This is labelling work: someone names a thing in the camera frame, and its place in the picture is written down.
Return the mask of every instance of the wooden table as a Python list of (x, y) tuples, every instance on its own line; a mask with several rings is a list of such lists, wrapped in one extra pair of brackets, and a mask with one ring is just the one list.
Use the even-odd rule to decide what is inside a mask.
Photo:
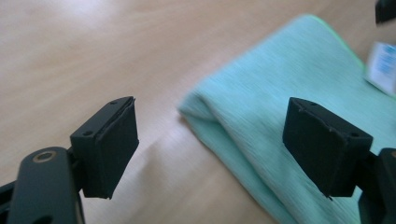
[(274, 223), (177, 113), (202, 78), (302, 13), (327, 21), (366, 61), (396, 23), (374, 0), (43, 0), (0, 2), (0, 185), (105, 103), (136, 97), (141, 144), (88, 223)]

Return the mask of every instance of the folded cloth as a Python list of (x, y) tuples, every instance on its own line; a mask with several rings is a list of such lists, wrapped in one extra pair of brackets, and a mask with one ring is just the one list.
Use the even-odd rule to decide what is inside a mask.
[(396, 147), (396, 102), (321, 19), (303, 15), (202, 81), (179, 107), (196, 136), (281, 223), (359, 223), (357, 200), (324, 197), (282, 143), (289, 98), (316, 102)]

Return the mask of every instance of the mounting hole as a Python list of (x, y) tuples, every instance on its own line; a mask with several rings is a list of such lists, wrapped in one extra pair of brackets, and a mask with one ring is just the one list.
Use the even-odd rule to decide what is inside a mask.
[(83, 133), (82, 135), (84, 135), (84, 136), (89, 136), (89, 135), (91, 135), (91, 134), (92, 134), (92, 131), (87, 131), (87, 132)]
[(351, 133), (350, 134), (352, 137), (359, 137), (359, 134), (358, 133)]
[(50, 161), (52, 160), (52, 158), (55, 157), (55, 155), (56, 155), (56, 151), (52, 151), (52, 150), (41, 152), (33, 157), (33, 161), (37, 163)]
[(33, 224), (50, 224), (52, 223), (52, 217), (44, 216), (37, 219)]

